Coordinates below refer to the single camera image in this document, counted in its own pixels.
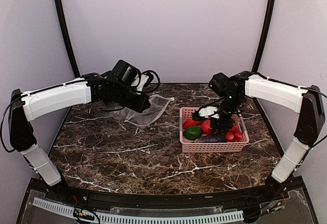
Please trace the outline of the green bell pepper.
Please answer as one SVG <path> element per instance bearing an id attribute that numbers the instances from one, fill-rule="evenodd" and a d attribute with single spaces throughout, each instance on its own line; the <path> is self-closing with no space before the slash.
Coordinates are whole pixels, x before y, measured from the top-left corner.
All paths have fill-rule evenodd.
<path id="1" fill-rule="evenodd" d="M 202 130 L 198 126 L 190 126 L 184 130 L 183 136 L 190 141 L 194 141 L 202 136 Z"/>

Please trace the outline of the clear zip top bag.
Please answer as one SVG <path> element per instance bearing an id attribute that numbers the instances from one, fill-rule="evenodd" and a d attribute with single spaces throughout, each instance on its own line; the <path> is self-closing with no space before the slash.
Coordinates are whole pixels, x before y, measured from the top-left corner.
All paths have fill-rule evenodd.
<path id="1" fill-rule="evenodd" d="M 110 117 L 119 122 L 128 122 L 134 126 L 144 128 L 156 122 L 164 113 L 170 102 L 174 101 L 174 97 L 163 97 L 159 94 L 150 96 L 150 108 L 142 113 L 137 113 L 129 108 L 110 113 Z"/>

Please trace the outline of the red lychee bunch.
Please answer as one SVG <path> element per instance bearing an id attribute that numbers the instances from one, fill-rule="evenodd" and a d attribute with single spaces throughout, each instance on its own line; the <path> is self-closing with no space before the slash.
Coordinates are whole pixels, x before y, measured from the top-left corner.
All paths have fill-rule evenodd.
<path id="1" fill-rule="evenodd" d="M 233 127 L 225 134 L 226 142 L 240 142 L 243 139 L 243 134 L 234 123 Z"/>

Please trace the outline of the purple eggplant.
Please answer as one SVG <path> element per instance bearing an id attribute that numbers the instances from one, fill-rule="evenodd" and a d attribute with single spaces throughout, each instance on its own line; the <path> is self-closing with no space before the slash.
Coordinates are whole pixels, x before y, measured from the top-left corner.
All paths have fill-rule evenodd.
<path id="1" fill-rule="evenodd" d="M 226 138 L 222 134 L 207 135 L 207 136 L 200 137 L 198 142 L 199 143 L 221 143 L 221 142 L 226 142 Z"/>

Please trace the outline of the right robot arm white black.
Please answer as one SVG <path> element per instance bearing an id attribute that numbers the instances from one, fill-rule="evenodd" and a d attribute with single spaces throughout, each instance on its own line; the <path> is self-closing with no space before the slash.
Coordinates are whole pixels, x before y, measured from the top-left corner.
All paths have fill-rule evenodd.
<path id="1" fill-rule="evenodd" d="M 296 121 L 291 142 L 271 172 L 270 181 L 261 188 L 263 199 L 270 201 L 281 191 L 280 184 L 301 165 L 309 151 L 320 142 L 318 138 L 325 124 L 324 95 L 317 86 L 300 86 L 275 80 L 258 72 L 242 71 L 233 76 L 217 73 L 209 87 L 222 102 L 211 115 L 214 131 L 226 132 L 232 127 L 231 117 L 246 98 L 257 99 L 285 110 Z"/>

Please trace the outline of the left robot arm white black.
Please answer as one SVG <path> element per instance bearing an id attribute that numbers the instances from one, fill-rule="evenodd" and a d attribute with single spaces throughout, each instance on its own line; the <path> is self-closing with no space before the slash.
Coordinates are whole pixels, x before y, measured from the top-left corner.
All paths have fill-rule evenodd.
<path id="1" fill-rule="evenodd" d="M 11 149 L 17 151 L 52 187 L 52 193 L 60 201 L 72 198 L 72 190 L 62 181 L 58 168 L 38 144 L 31 122 L 46 114 L 88 103 L 116 103 L 141 113 L 150 108 L 149 96 L 143 90 L 154 79 L 152 71 L 141 72 L 131 64 L 119 60 L 113 70 L 104 74 L 89 73 L 66 83 L 47 88 L 12 92 L 10 104 L 3 116 L 8 117 Z"/>

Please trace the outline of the pink plastic basket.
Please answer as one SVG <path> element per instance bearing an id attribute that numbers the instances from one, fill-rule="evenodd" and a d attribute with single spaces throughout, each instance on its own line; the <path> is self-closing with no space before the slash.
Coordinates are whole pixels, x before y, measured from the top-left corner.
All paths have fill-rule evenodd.
<path id="1" fill-rule="evenodd" d="M 179 140 L 184 153 L 240 152 L 249 136 L 240 112 L 231 117 L 232 129 L 212 132 L 209 119 L 195 122 L 192 115 L 197 107 L 182 107 L 179 111 Z"/>

